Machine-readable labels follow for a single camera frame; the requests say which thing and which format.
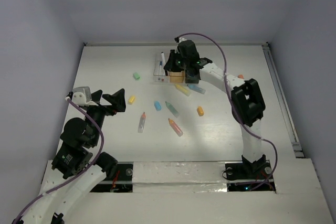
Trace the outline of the green highlighter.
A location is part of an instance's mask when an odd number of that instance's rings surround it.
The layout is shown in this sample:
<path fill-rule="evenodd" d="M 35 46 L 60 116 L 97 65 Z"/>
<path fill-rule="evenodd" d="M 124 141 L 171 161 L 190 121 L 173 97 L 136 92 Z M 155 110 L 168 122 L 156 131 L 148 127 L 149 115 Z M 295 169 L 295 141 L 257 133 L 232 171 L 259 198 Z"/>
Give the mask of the green highlighter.
<path fill-rule="evenodd" d="M 179 117 L 179 112 L 178 110 L 169 102 L 165 101 L 166 107 L 168 108 L 168 110 L 176 117 Z"/>

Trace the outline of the blue highlighter cap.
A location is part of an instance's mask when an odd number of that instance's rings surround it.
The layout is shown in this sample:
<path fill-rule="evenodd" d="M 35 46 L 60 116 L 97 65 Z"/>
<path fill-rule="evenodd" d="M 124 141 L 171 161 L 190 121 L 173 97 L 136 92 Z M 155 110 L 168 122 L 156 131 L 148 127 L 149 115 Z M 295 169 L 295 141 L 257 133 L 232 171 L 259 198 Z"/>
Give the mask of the blue highlighter cap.
<path fill-rule="evenodd" d="M 157 111 L 161 111 L 161 109 L 162 109 L 162 107 L 161 107 L 159 101 L 155 101 L 155 102 L 154 102 L 154 107 L 155 107 L 155 109 L 156 109 Z"/>

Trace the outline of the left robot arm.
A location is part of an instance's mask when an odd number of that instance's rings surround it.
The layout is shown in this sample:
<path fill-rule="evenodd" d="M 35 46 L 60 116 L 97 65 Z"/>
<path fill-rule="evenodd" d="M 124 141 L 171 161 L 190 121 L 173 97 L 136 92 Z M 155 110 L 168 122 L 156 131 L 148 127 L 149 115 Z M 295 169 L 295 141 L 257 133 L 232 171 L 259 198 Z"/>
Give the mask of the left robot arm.
<path fill-rule="evenodd" d="M 66 223 L 84 197 L 104 179 L 117 172 L 118 161 L 103 152 L 102 126 L 106 116 L 126 109 L 125 90 L 104 94 L 77 87 L 65 100 L 84 115 L 65 125 L 62 145 L 51 162 L 39 195 L 13 220 L 13 223 Z"/>

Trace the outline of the blue highlighter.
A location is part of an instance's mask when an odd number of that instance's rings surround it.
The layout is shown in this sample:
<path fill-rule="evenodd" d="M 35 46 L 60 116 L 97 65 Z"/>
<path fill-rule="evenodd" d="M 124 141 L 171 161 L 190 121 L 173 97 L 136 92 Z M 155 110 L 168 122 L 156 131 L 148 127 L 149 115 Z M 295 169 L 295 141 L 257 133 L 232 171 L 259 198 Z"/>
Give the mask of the blue highlighter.
<path fill-rule="evenodd" d="M 189 89 L 197 92 L 197 93 L 200 93 L 200 94 L 205 94 L 206 90 L 197 86 L 197 85 L 194 85 L 194 84 L 188 84 L 187 85 Z"/>

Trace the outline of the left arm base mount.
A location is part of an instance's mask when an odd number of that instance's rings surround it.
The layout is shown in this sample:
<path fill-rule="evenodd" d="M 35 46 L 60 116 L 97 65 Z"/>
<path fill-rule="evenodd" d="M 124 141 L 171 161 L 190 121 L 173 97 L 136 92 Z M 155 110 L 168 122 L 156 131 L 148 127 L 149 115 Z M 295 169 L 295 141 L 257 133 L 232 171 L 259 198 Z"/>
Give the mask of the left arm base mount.
<path fill-rule="evenodd" d="M 119 163 L 113 178 L 106 178 L 97 184 L 91 193 L 131 193 L 133 192 L 133 163 Z"/>

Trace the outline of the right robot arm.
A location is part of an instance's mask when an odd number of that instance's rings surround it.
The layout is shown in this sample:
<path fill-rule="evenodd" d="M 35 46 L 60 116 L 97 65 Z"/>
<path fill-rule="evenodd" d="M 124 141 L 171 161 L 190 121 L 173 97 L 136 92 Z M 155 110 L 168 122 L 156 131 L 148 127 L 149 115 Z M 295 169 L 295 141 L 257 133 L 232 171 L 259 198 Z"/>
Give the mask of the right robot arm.
<path fill-rule="evenodd" d="M 258 82 L 245 80 L 227 73 L 208 58 L 201 58 L 192 40 L 177 37 L 177 48 L 170 51 L 164 70 L 184 71 L 192 83 L 207 82 L 223 91 L 232 109 L 232 115 L 240 124 L 243 140 L 241 171 L 248 178 L 258 175 L 266 163 L 261 151 L 260 127 L 266 108 Z"/>

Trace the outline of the blue capped white pen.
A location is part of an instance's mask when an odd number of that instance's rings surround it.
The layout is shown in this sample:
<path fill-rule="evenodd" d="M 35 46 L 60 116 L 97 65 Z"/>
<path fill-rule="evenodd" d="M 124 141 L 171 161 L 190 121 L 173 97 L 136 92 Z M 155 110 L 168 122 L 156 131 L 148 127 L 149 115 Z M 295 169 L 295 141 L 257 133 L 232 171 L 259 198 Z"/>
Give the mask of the blue capped white pen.
<path fill-rule="evenodd" d="M 163 69 L 162 69 L 162 61 L 160 61 L 159 65 L 157 67 L 157 76 L 158 76 L 159 81 L 164 76 L 164 72 L 163 72 Z"/>

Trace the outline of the black capped white pen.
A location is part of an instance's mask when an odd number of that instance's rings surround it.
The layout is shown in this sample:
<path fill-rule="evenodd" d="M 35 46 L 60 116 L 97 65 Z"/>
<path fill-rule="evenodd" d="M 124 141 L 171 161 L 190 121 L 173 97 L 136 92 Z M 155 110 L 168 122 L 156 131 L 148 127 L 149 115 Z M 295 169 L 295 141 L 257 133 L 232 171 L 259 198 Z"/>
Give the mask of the black capped white pen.
<path fill-rule="evenodd" d="M 162 65 L 164 66 L 166 64 L 164 52 L 161 52 L 161 59 L 162 59 Z"/>

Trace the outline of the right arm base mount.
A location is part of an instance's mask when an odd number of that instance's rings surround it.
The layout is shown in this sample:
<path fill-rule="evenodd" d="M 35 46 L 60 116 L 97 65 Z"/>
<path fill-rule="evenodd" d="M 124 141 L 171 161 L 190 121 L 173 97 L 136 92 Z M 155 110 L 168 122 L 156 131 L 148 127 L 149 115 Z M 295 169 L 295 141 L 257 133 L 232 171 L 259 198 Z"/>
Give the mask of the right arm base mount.
<path fill-rule="evenodd" d="M 276 191 L 270 162 L 265 154 L 250 163 L 242 156 L 241 162 L 226 163 L 222 177 L 227 181 L 229 192 Z"/>

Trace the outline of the green highlighter cap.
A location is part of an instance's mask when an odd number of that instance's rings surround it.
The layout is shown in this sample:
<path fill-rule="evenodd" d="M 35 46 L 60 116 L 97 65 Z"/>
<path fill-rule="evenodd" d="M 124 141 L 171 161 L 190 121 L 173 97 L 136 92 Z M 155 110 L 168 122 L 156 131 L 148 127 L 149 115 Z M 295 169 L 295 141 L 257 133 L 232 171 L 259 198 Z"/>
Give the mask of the green highlighter cap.
<path fill-rule="evenodd" d="M 140 78 L 141 78 L 140 75 L 137 72 L 133 73 L 133 77 L 134 77 L 135 80 L 140 80 Z"/>

